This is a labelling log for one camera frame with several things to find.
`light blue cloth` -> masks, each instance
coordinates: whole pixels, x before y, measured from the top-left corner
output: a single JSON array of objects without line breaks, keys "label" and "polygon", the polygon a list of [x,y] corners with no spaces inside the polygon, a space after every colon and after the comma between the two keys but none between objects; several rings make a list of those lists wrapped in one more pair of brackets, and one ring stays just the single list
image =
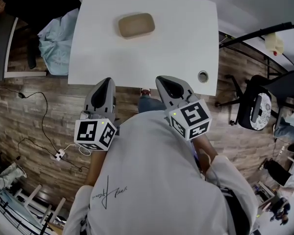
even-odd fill
[{"label": "light blue cloth", "polygon": [[53,19],[38,33],[39,50],[52,75],[69,73],[70,53],[78,9]]}]

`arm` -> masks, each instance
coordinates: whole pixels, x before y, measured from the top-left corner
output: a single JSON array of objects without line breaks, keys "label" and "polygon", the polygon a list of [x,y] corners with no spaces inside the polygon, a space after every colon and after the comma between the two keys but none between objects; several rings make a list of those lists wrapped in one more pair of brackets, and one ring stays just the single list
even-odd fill
[{"label": "arm", "polygon": [[225,156],[217,154],[205,134],[193,139],[193,144],[206,180],[234,192],[252,227],[257,216],[258,200],[249,183]]},{"label": "arm", "polygon": [[75,196],[69,218],[64,226],[63,235],[80,234],[81,222],[85,219],[88,213],[90,197],[94,185],[100,175],[106,154],[106,151],[95,151],[92,153],[85,184],[78,190]]}]

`table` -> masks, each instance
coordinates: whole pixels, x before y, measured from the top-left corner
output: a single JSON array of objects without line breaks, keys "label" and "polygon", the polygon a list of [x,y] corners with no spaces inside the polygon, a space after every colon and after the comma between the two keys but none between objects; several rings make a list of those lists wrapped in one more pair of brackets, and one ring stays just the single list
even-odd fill
[{"label": "table", "polygon": [[[150,13],[155,31],[126,40],[118,20]],[[112,77],[117,86],[155,89],[155,78],[187,81],[195,93],[215,95],[219,39],[217,9],[208,0],[83,0],[69,66],[69,84],[94,85]],[[201,83],[198,73],[206,71]]]},{"label": "table", "polygon": [[9,77],[24,76],[46,76],[46,72],[41,71],[8,71],[9,53],[18,18],[10,16],[6,13],[0,14],[0,81]]}]

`office chair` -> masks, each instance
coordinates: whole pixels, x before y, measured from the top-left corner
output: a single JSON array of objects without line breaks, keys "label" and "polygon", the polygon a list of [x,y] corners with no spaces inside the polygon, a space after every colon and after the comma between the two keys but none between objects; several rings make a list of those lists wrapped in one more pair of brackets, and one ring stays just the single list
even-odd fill
[{"label": "office chair", "polygon": [[[68,12],[80,8],[80,0],[3,0],[7,14],[17,17],[28,24],[36,35],[52,19],[59,18]],[[40,56],[39,39],[29,39],[27,44],[27,61],[30,69],[36,67],[36,56]]]},{"label": "office chair", "polygon": [[[272,115],[277,118],[276,128],[278,128],[282,117],[282,107],[287,106],[294,109],[294,105],[285,102],[288,97],[294,98],[294,71],[271,80],[255,75],[251,80],[246,80],[247,87],[244,93],[234,76],[226,75],[225,78],[232,79],[238,99],[222,104],[216,102],[215,106],[240,104],[236,120],[230,121],[232,126],[239,124],[246,129],[261,131]],[[278,113],[271,109],[269,92],[276,97],[279,107]]]}]

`wooden floor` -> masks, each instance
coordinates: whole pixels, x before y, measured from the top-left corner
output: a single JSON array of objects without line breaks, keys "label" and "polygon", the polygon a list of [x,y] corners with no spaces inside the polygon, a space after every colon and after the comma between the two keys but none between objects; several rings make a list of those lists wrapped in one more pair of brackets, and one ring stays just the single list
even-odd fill
[{"label": "wooden floor", "polygon": [[[9,56],[9,70],[27,70],[24,33],[16,34]],[[237,46],[255,57],[263,56],[244,46]],[[45,70],[41,58],[37,59],[38,70]],[[215,101],[226,102],[235,99],[234,86],[224,78],[233,74],[245,89],[245,80],[253,75],[267,76],[267,68],[257,61],[247,58],[232,50],[223,48],[219,56],[219,76],[216,96],[201,95],[208,104],[213,116],[209,140],[218,153],[226,155],[237,169],[252,184],[259,179],[269,185],[274,182],[265,171],[258,172],[257,168],[264,158],[273,154],[274,139],[272,124],[260,132],[244,129],[240,126],[230,126],[229,120],[235,120],[238,105],[233,107],[215,108]],[[57,78],[16,78],[5,79],[0,86],[20,91],[26,96],[34,92],[43,92],[48,100],[48,113],[44,120],[44,130],[50,137],[56,149],[65,148],[73,143],[74,122],[79,119],[83,109],[84,99],[92,86],[68,85],[66,77]],[[122,121],[137,114],[139,89],[117,88],[117,112]],[[13,161],[18,155],[18,142],[29,138],[38,145],[45,147],[51,153],[55,150],[43,135],[42,117],[46,110],[46,102],[42,95],[35,94],[28,99],[20,99],[16,93],[0,89],[0,152],[7,162]],[[277,155],[284,143],[277,141],[274,154]],[[88,166],[89,157],[83,156],[78,149],[70,147],[65,159],[77,166]],[[21,183],[27,192],[31,192],[38,184],[42,184],[39,198],[56,206],[62,197],[67,199],[65,208],[70,209],[74,196],[83,185],[87,169],[80,172],[65,161],[54,161],[44,149],[38,148],[28,141],[20,144],[20,165],[27,173],[27,179]],[[276,158],[286,165],[287,152]]]}]

